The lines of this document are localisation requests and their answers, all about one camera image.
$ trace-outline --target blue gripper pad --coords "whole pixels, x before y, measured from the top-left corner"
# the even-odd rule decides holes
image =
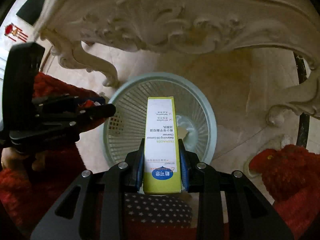
[[[189,172],[187,167],[187,162],[185,158],[185,148],[182,140],[179,140],[179,154],[180,154],[180,169],[181,169],[181,180],[182,185],[186,191],[189,190]]]
[[[138,150],[138,155],[140,155],[140,160],[138,164],[138,170],[137,170],[137,191],[140,190],[142,186],[142,181],[143,181],[143,164],[144,164],[144,139],[142,139],[139,150]]]

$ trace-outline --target white wall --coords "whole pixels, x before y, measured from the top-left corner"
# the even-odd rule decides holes
[[[7,63],[9,52],[0,48],[0,120],[2,120],[2,86],[3,86],[3,77],[4,69]]]

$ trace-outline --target carved scroll leg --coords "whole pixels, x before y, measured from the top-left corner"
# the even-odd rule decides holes
[[[72,54],[77,64],[81,64],[81,68],[86,68],[87,71],[100,71],[106,76],[106,80],[103,82],[105,87],[116,87],[119,84],[118,74],[115,66],[110,62],[93,56],[84,51],[81,42],[77,42],[73,46]]]
[[[103,85],[106,87],[117,87],[119,84],[118,74],[115,66],[102,58],[93,56],[84,51],[80,41],[71,42],[56,32],[44,30],[42,39],[47,38],[54,46],[51,54],[57,56],[59,64],[69,69],[86,69],[100,71],[106,76]]]
[[[320,119],[320,69],[313,70],[302,84],[278,93],[273,102],[267,115],[269,125],[280,127],[287,110],[292,110],[296,115],[305,113]]]

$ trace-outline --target red decoration on wall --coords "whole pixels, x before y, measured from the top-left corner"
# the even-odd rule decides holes
[[[20,29],[19,27],[17,27],[13,23],[11,23],[5,27],[4,35],[13,41],[17,41],[13,37],[17,37],[18,39],[22,40],[23,42],[27,42],[27,38],[28,38],[28,36],[22,32],[22,29]]]

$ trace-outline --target metal screw head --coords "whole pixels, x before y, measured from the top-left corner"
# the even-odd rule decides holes
[[[233,173],[233,176],[235,176],[236,178],[241,178],[242,177],[242,172],[241,171],[235,171]]]
[[[118,167],[120,169],[125,169],[126,167],[128,167],[128,164],[126,162],[121,162],[121,163],[118,164]]]
[[[90,175],[91,175],[91,171],[89,170],[82,171],[81,173],[81,176],[84,178],[89,177]]]
[[[198,167],[199,169],[205,169],[205,168],[207,167],[207,164],[205,164],[205,163],[198,163],[198,164],[197,164],[197,167]]]

